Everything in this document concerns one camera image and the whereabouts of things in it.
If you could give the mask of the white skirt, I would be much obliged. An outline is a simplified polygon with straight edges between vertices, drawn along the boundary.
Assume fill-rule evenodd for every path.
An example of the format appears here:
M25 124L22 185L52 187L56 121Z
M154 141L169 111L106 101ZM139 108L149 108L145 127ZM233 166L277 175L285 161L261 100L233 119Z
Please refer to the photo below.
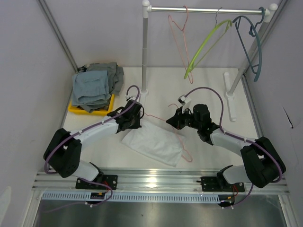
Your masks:
M141 120L141 128L130 130L122 139L122 144L163 164L176 167L185 141L184 136Z

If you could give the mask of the light blue denim skirt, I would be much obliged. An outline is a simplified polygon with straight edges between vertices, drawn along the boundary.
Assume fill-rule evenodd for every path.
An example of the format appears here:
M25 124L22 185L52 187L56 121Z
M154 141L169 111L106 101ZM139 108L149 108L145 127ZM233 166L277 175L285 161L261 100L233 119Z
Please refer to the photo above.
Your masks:
M73 106L105 103L110 97L107 70L80 72L72 76Z

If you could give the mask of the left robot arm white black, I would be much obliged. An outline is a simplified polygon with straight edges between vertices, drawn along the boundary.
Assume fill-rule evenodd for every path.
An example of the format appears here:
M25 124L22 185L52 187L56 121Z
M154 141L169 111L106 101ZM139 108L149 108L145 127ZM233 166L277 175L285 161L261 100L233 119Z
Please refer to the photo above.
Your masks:
M62 178L75 176L86 180L90 188L98 189L103 183L101 170L93 163L81 160L82 150L104 137L140 128L142 108L139 102L130 99L126 106L108 113L96 124L74 132L58 129L43 156L45 172L59 174Z

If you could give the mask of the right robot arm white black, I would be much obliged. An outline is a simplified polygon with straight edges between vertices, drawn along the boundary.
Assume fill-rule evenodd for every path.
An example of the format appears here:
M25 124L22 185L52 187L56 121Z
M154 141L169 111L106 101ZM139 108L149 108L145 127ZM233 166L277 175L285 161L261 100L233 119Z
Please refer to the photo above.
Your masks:
M180 107L166 122L177 130L186 126L193 128L203 142L227 149L242 158L243 165L227 166L217 173L216 185L222 191L235 183L252 183L263 188L280 181L286 171L285 164L268 138L249 140L223 131L212 121L207 105L197 104L192 111Z

